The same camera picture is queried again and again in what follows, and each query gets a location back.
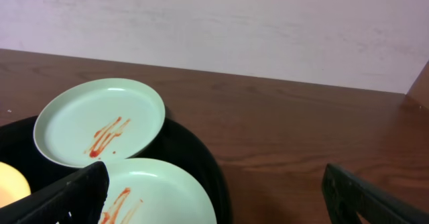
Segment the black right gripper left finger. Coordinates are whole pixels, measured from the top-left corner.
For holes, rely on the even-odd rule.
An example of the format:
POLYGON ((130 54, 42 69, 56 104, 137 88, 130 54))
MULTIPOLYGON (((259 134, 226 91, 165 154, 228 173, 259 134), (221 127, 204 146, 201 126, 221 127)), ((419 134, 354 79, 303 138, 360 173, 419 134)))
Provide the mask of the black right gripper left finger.
POLYGON ((1 208, 1 222, 94 223, 101 217, 109 188, 103 162, 95 162, 1 208))

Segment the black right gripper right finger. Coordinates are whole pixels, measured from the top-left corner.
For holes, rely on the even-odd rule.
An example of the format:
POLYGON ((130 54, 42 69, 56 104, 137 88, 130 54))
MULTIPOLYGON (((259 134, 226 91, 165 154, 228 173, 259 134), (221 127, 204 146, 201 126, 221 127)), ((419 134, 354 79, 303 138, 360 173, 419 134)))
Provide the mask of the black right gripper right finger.
POLYGON ((344 168, 327 164, 322 193, 330 220, 334 224, 427 223, 425 213, 357 178, 344 168))

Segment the mint green plate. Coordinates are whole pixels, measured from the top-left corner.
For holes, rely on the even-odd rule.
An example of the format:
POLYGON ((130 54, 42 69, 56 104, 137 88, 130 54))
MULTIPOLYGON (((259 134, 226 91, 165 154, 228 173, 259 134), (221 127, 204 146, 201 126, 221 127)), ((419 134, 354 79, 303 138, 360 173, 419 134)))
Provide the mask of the mint green plate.
POLYGON ((131 158, 107 164, 109 189, 99 223, 216 224, 202 185, 165 161, 131 158))

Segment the yellow plate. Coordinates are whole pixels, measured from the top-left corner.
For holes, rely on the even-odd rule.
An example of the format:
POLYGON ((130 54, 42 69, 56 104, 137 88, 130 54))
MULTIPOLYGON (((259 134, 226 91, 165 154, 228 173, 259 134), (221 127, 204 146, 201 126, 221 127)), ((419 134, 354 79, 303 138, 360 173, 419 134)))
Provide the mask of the yellow plate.
POLYGON ((1 207, 19 201, 31 194, 29 183, 24 175, 14 167, 1 163, 1 207))

